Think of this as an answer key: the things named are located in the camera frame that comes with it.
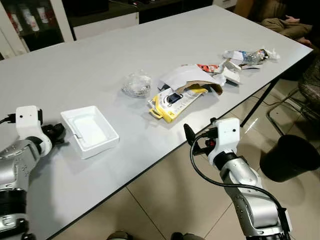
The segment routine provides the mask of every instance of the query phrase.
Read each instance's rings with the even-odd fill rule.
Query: chair
[[[294,98],[294,95],[298,92],[305,97],[305,101]],[[320,130],[320,55],[317,56],[311,66],[302,75],[298,82],[298,88],[291,91],[287,97],[266,112],[266,117],[282,136],[284,133],[271,117],[271,112],[288,99],[300,107],[299,109],[291,105],[296,111],[300,112],[303,117],[310,121],[317,130]]]

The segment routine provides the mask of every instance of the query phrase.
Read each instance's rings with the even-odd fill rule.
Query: black table leg
[[[261,98],[258,100],[258,102],[253,106],[253,108],[251,109],[251,111],[249,112],[249,114],[245,117],[245,119],[242,121],[242,123],[240,124],[240,127],[244,127],[244,125],[247,123],[247,121],[249,120],[249,118],[251,118],[251,116],[255,113],[255,111],[257,110],[257,108],[260,106],[260,104],[265,100],[266,96],[270,93],[270,91],[274,88],[274,86],[277,84],[277,82],[279,81],[279,77],[273,79],[270,82],[270,85],[268,86],[268,88],[264,91],[264,93],[262,94]]]

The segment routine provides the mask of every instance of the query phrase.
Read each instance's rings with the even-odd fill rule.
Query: black trash can
[[[320,167],[320,155],[308,141],[295,135],[283,135],[263,158],[260,168],[275,182],[284,182]]]

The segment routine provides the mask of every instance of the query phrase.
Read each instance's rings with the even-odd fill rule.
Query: white container
[[[66,137],[82,159],[92,157],[119,142],[119,135],[96,106],[60,113]]]

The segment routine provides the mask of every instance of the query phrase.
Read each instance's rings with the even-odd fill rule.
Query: metal chair leg
[[[275,130],[281,135],[285,135],[282,130],[280,129],[280,127],[277,125],[276,121],[271,117],[270,113],[271,111],[273,111],[275,108],[277,108],[278,106],[280,106],[281,104],[283,104],[287,99],[291,98],[294,94],[296,94],[299,91],[299,89],[295,89],[293,91],[291,91],[287,97],[285,97],[284,99],[282,99],[278,104],[274,105],[273,107],[271,107],[267,112],[266,112],[266,118],[270,121],[270,123],[273,125],[273,127],[275,128]]]

